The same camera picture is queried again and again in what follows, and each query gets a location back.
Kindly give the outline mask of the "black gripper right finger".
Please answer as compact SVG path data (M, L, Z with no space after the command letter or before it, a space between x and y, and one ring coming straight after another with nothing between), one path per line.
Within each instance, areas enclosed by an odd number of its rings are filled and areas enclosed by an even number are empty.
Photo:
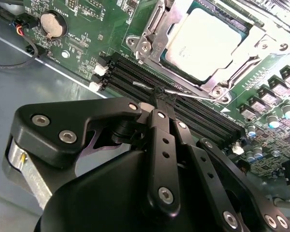
M247 176L209 139L194 142L188 126L168 104L180 158L196 174L209 219L202 232L290 232L290 222Z

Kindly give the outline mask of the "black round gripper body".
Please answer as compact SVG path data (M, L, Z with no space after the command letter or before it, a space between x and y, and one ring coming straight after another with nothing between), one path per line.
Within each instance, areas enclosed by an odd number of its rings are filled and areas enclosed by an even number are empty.
M201 232L209 219L195 174L170 152L128 151L60 187L42 232Z

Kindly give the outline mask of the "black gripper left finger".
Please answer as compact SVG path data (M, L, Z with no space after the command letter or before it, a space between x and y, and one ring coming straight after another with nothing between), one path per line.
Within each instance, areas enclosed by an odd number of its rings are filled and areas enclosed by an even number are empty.
M11 158L45 214L177 214L176 98L21 106Z

